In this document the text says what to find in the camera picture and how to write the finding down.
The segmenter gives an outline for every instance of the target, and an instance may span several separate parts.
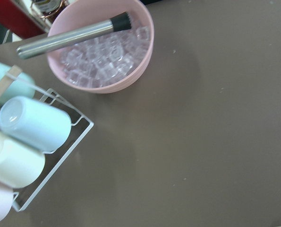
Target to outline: light blue cup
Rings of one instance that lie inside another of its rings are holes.
[[[0,80],[3,78],[5,73],[10,68],[11,68],[10,66],[0,63]],[[32,85],[35,85],[34,80],[26,73],[22,72],[18,77]],[[16,80],[10,85],[10,87],[0,97],[0,105],[3,105],[9,99],[11,99],[15,96],[26,96],[28,98],[33,98],[34,93],[35,93],[35,90],[32,89],[31,87],[29,87],[26,83]]]

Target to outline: stainless steel muddler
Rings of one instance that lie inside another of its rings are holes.
[[[91,38],[96,38],[101,35],[128,29],[131,29],[131,23],[128,13],[124,12],[108,20],[93,25],[53,35],[29,44],[19,46],[17,48],[17,54],[21,59],[27,59]]]

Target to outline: table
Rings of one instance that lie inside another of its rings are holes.
[[[16,64],[94,121],[29,207],[1,227],[281,225],[281,0],[147,6],[154,51],[113,94],[62,84],[45,56]]]

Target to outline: pink cup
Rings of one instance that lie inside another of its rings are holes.
[[[148,51],[142,62],[132,73],[109,86],[97,88],[79,87],[66,80],[66,74],[62,71],[63,65],[59,61],[60,53],[62,52],[60,49],[47,54],[49,66],[56,77],[71,87],[92,93],[112,93],[133,84],[149,64],[154,41],[153,20],[147,8],[139,0],[77,0],[60,13],[52,24],[48,36],[98,23],[125,11],[131,13],[133,18],[138,19],[143,26],[148,26],[151,34]]]

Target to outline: wooden handle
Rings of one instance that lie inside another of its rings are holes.
[[[19,74],[22,72],[22,69],[18,66],[14,65],[12,66],[7,74],[12,75],[13,77],[18,77]],[[7,90],[7,88],[12,84],[14,80],[7,75],[4,75],[4,77],[0,80],[0,97],[1,95]]]

